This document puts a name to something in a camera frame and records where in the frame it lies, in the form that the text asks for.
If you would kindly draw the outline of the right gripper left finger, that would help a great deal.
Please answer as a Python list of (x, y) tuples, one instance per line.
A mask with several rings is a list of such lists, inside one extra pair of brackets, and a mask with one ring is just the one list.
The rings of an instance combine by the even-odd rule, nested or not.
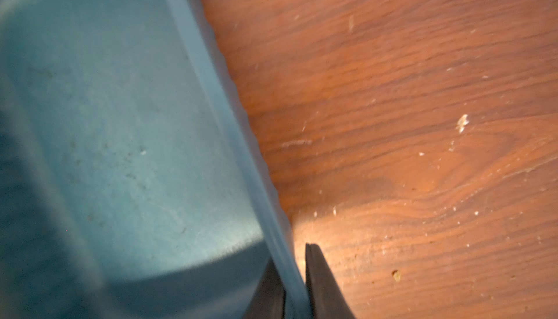
[(270, 259), (242, 319), (283, 319), (285, 297), (280, 275)]

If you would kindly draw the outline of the teal plastic storage box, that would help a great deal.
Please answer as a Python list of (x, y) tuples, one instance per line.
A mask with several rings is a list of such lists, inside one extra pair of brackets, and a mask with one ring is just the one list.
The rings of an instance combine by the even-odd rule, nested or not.
[(1, 317), (310, 300), (200, 0), (1, 0)]

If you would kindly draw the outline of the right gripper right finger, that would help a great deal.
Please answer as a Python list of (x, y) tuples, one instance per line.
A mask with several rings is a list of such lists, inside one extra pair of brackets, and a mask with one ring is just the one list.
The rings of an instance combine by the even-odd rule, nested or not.
[(305, 245), (306, 287), (316, 319), (355, 319), (334, 278), (321, 248)]

